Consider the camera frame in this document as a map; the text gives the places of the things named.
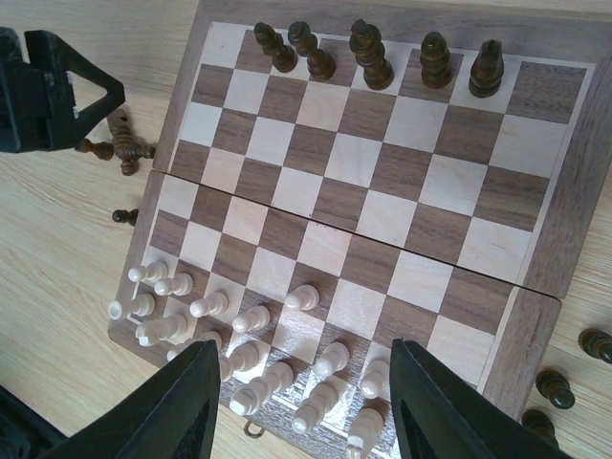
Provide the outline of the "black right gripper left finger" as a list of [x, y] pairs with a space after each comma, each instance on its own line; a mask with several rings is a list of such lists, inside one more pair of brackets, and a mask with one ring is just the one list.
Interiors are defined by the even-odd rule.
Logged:
[[45, 458], [209, 458], [220, 367], [216, 343], [195, 341], [121, 403]]

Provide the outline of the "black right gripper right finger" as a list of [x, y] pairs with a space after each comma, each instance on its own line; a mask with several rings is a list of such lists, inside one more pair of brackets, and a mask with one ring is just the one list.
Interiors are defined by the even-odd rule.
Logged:
[[390, 400], [403, 458], [566, 458], [414, 340], [394, 339]]

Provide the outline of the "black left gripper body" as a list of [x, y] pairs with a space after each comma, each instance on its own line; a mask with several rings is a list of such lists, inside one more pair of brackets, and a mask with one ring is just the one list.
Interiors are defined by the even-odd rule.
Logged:
[[1, 151], [22, 153], [49, 147], [42, 74], [23, 58], [15, 30], [1, 28]]

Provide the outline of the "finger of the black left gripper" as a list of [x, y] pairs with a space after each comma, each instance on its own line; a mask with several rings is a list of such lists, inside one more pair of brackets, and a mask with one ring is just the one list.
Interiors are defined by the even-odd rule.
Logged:
[[[29, 151], [56, 151], [79, 144], [105, 117], [125, 102], [124, 87], [58, 35], [38, 30], [25, 33], [36, 77], [28, 89]], [[81, 77], [105, 91], [103, 97], [77, 108], [72, 77]]]

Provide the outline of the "dark bishop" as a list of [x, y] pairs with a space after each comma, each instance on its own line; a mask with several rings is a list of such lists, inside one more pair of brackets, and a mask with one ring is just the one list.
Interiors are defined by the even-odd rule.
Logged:
[[297, 54], [287, 46], [282, 36], [270, 25], [258, 22], [253, 29], [255, 39], [265, 55], [272, 59], [273, 67], [280, 73], [291, 72], [297, 64]]
[[421, 44], [420, 63], [423, 84], [440, 89], [452, 78], [450, 51], [446, 39], [438, 32], [427, 33]]

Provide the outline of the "dark king chess piece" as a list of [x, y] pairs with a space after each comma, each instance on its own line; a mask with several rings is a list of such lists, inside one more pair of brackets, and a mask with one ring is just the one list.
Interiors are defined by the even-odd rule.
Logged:
[[363, 19], [355, 21], [351, 27], [349, 47], [363, 68], [363, 80], [369, 89], [381, 91], [393, 82], [393, 68], [385, 58], [382, 35], [376, 26]]

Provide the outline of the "dark knight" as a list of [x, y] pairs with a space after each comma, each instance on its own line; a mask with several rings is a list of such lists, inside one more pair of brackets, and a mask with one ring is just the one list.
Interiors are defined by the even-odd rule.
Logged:
[[504, 74], [502, 42], [491, 39], [482, 43], [470, 69], [469, 90], [477, 98], [494, 95]]

